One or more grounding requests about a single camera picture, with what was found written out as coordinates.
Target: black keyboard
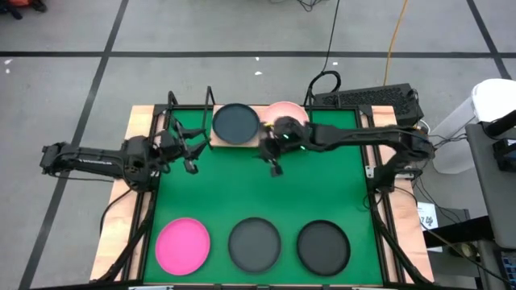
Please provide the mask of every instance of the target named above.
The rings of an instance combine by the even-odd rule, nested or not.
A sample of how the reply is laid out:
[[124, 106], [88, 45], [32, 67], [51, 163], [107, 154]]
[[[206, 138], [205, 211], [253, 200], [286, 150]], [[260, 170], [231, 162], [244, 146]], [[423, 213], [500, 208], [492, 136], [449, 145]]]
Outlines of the black keyboard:
[[392, 106], [397, 124], [412, 126], [424, 115], [414, 97], [408, 97], [409, 84], [387, 85], [374, 88], [352, 89], [314, 96], [316, 106]]

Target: green tablecloth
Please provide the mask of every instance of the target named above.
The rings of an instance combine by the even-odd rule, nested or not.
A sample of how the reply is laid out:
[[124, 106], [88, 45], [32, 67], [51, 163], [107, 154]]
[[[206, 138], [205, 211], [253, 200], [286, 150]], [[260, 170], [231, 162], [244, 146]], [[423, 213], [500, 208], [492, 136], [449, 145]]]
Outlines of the green tablecloth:
[[[173, 113], [186, 128], [201, 126], [201, 110]], [[315, 111], [314, 122], [356, 128], [355, 113], [347, 110]], [[268, 164], [252, 158], [256, 154], [256, 148], [206, 149], [197, 162], [197, 175], [186, 173], [182, 161], [171, 165], [172, 172], [160, 180], [144, 283], [381, 284], [372, 218], [363, 206], [366, 184], [360, 148], [289, 153], [280, 160], [284, 175], [276, 178], [270, 176]], [[197, 271], [174, 276], [157, 263], [155, 244], [169, 222], [183, 217], [198, 219], [205, 225], [211, 248]], [[227, 250], [233, 226], [249, 217], [269, 220], [281, 235], [281, 255], [262, 274], [248, 274], [237, 268]], [[296, 252], [299, 230], [318, 219], [340, 226], [351, 243], [349, 264], [332, 277], [306, 270]]]

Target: wooden board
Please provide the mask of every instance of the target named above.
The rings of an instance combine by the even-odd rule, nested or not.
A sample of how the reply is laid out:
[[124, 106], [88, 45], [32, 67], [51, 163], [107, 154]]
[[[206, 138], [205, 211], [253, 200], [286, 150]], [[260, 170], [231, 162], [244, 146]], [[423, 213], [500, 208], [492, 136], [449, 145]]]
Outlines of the wooden board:
[[[133, 106], [129, 124], [127, 127], [126, 138], [135, 135], [148, 135], [151, 126], [152, 111], [154, 106]], [[393, 108], [389, 106], [374, 106], [372, 108], [373, 119], [376, 126], [386, 126], [396, 124]], [[372, 149], [368, 154], [374, 162]], [[380, 152], [383, 162], [386, 162], [394, 154], [394, 151], [386, 146], [380, 146]], [[396, 186], [412, 193], [409, 181], [399, 180]], [[127, 186], [123, 181], [115, 181], [111, 191], [110, 201], [113, 201], [120, 194], [127, 190]], [[99, 240], [97, 255], [95, 256], [94, 266], [91, 272], [91, 279], [97, 279], [103, 275], [111, 264], [118, 258], [120, 252], [127, 244], [129, 231], [131, 228], [132, 215], [135, 208], [135, 195], [129, 195], [121, 200], [106, 215], [104, 222], [104, 231]], [[427, 248], [422, 236], [421, 227], [419, 225], [419, 215], [414, 199], [409, 197], [407, 193], [396, 190], [390, 194], [391, 208], [393, 210], [393, 219], [396, 226], [397, 239], [410, 258], [416, 268], [429, 280], [433, 280], [430, 260], [428, 259]], [[141, 245], [136, 247], [133, 254], [133, 264], [131, 265], [130, 278], [136, 277], [136, 269], [139, 266], [139, 255], [141, 253]], [[393, 263], [393, 254], [385, 243], [385, 254], [387, 258], [387, 268], [391, 281], [396, 281], [396, 269]]]
[[[392, 106], [373, 106], [372, 119], [375, 126], [396, 124], [396, 116]], [[394, 153], [393, 148], [380, 146], [381, 160], [384, 164], [389, 161]], [[412, 184], [408, 180], [396, 180], [394, 185], [414, 194]], [[433, 281], [434, 276], [428, 258], [427, 245], [419, 224], [418, 207], [414, 198], [400, 189], [395, 189], [389, 195], [398, 244], [421, 274], [428, 280]], [[406, 272], [405, 279], [407, 283], [412, 281]]]
[[[148, 136], [151, 128], [152, 111], [154, 106], [133, 106], [125, 139], [144, 135]], [[125, 193], [129, 188], [122, 180], [115, 180], [109, 202]], [[129, 193], [122, 200], [113, 205], [104, 219], [102, 234], [98, 241], [97, 254], [95, 255], [94, 266], [91, 271], [90, 279], [98, 279], [104, 275], [113, 262], [119, 257], [123, 248], [129, 241], [131, 231], [132, 216], [135, 211], [136, 193]], [[135, 248], [133, 261], [139, 262], [141, 253], [141, 243]], [[135, 278], [137, 267], [131, 267], [130, 278]]]

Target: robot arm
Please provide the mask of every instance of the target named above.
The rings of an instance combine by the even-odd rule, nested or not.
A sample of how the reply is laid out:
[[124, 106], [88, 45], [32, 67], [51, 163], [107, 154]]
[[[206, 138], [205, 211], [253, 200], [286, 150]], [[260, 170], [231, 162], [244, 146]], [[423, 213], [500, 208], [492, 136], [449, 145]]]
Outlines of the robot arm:
[[303, 126], [291, 117], [283, 117], [277, 119], [273, 126], [262, 126], [260, 158], [271, 164], [273, 176], [279, 176], [283, 169], [278, 160], [289, 151], [325, 152], [356, 145], [387, 145], [396, 151], [387, 164], [374, 169], [369, 188], [381, 191], [392, 191], [395, 176], [409, 163], [430, 159], [434, 154], [427, 137], [412, 127], [339, 129], [312, 122]]
[[150, 179], [155, 172], [169, 172], [169, 163], [183, 157], [187, 172], [198, 172], [194, 164], [208, 145], [209, 139], [189, 146], [186, 139], [204, 134], [203, 129], [187, 130], [176, 119], [172, 120], [176, 135], [161, 131], [160, 146], [145, 136], [125, 140], [119, 150], [104, 150], [77, 147], [69, 143], [55, 143], [43, 147], [40, 167], [43, 174], [57, 176], [57, 173], [78, 170], [113, 178], [123, 178], [135, 191], [148, 191]]

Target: white container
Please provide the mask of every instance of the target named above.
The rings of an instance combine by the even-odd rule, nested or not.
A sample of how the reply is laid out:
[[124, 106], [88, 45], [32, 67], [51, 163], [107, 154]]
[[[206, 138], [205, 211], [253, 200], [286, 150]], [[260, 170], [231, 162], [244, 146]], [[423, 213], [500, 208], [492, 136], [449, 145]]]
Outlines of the white container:
[[[431, 135], [446, 139], [465, 133], [466, 125], [480, 121], [491, 122], [516, 110], [516, 81], [490, 79], [476, 85], [471, 96], [449, 114]], [[442, 141], [431, 137], [436, 144]], [[467, 140], [444, 144], [433, 160], [435, 170], [444, 174], [457, 174], [475, 166]]]

